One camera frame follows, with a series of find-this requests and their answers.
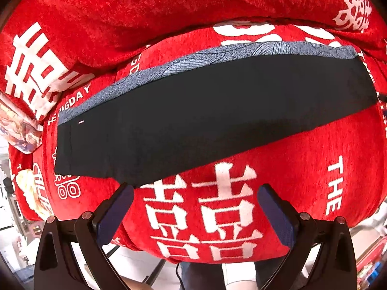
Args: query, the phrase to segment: black cloth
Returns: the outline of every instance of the black cloth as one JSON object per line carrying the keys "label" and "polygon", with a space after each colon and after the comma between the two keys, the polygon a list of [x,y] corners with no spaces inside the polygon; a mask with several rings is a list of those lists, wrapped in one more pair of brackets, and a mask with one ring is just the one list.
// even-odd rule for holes
{"label": "black cloth", "polygon": [[5,178],[3,180],[3,184],[4,184],[4,187],[5,187],[5,191],[8,193],[8,194],[13,194],[15,192],[14,190],[14,186],[12,185],[12,180],[10,178]]}
{"label": "black cloth", "polygon": [[281,265],[286,256],[271,258],[265,261],[254,262],[258,289],[261,289],[265,283],[274,274],[277,268]]}
{"label": "black cloth", "polygon": [[226,290],[221,264],[181,262],[180,290]]}
{"label": "black cloth", "polygon": [[55,173],[138,187],[377,102],[359,58],[256,56],[182,72],[58,126]]}

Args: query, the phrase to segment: red blanket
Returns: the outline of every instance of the red blanket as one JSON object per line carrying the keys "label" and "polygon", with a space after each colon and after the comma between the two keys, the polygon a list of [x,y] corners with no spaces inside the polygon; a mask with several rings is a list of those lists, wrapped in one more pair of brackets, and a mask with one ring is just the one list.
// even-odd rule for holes
{"label": "red blanket", "polygon": [[387,61],[369,0],[23,0],[0,34],[0,90],[44,119],[62,92],[166,36],[230,19],[329,28]]}
{"label": "red blanket", "polygon": [[[122,68],[117,78],[220,44],[279,39],[336,47],[349,44],[321,29],[226,23],[167,38],[149,47]],[[357,51],[364,57],[361,59],[369,67],[377,90],[387,92],[381,70],[386,71],[386,66]],[[43,145],[33,159],[50,206],[60,219],[94,210],[118,186],[111,179],[53,172],[58,113],[79,105],[115,79],[114,73],[107,73],[68,92],[45,121]],[[170,261],[238,262],[283,255],[287,249],[280,245],[257,204],[257,189],[266,182],[298,211],[307,211],[317,219],[332,220],[342,215],[354,226],[371,215],[387,194],[382,173],[386,168],[382,106],[386,107],[379,103],[310,132],[137,189],[114,242]]]}
{"label": "red blanket", "polygon": [[[230,19],[271,24],[214,25]],[[272,25],[289,22],[327,30]],[[207,28],[192,31],[194,27]],[[41,201],[49,201],[58,218],[69,219],[94,210],[118,184],[54,174],[60,110],[139,69],[187,53],[280,39],[336,47],[355,44],[376,90],[385,93],[387,68],[381,60],[387,61],[386,35],[385,23],[368,0],[23,0],[0,34],[0,89],[31,117],[48,114],[43,144],[29,165],[44,184]],[[57,92],[94,75],[59,100]],[[342,215],[349,225],[357,224],[387,194],[382,108],[386,104],[379,102],[324,127],[136,190],[115,243],[171,261],[280,256],[287,250],[257,204],[257,188],[266,182],[298,211],[318,219]],[[24,158],[13,157],[13,173]],[[25,206],[22,197],[19,200]]]}

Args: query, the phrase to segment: white logo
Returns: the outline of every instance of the white logo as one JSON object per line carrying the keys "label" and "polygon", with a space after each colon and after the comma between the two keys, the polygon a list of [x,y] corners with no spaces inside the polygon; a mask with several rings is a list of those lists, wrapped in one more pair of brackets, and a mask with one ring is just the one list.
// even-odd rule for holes
{"label": "white logo", "polygon": [[35,179],[35,184],[36,184],[36,193],[37,196],[39,197],[39,201],[41,205],[43,205],[43,209],[47,210],[51,215],[54,214],[50,201],[47,196],[45,184],[43,181],[43,176],[42,172],[40,171],[39,165],[34,162],[32,171],[34,172],[34,179]]}
{"label": "white logo", "polygon": [[336,29],[345,30],[352,26],[353,30],[359,30],[363,33],[368,28],[368,16],[372,12],[370,2],[368,0],[344,0],[344,2],[348,8],[339,11],[333,19],[337,26],[341,26]]}

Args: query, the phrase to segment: blue object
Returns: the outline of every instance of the blue object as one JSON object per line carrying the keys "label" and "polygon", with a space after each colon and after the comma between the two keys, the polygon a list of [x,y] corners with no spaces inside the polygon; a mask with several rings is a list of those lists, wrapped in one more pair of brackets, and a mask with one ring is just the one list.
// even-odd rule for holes
{"label": "blue object", "polygon": [[259,188],[258,202],[280,242],[292,248],[296,241],[297,227],[285,214],[283,204],[286,202],[268,184]]}
{"label": "blue object", "polygon": [[371,283],[373,283],[373,282],[375,281],[375,279],[379,276],[379,270],[378,270],[379,267],[381,268],[382,265],[380,264],[380,262],[377,262],[377,263],[375,264],[374,271],[373,271],[372,274],[369,275],[369,277],[367,278],[367,281],[370,283],[370,285],[371,285]]}
{"label": "blue object", "polygon": [[97,244],[99,247],[109,244],[120,223],[125,217],[134,199],[134,189],[131,185],[121,185],[110,198],[114,202],[106,210],[104,217],[97,224]]}

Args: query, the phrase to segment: dark trousers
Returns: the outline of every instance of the dark trousers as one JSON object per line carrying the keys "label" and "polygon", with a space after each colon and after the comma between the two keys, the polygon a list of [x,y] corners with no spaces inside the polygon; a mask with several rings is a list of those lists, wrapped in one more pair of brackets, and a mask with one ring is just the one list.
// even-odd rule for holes
{"label": "dark trousers", "polygon": [[[255,262],[257,286],[261,289],[282,263],[284,257]],[[181,279],[185,290],[226,290],[221,264],[182,262]]]}

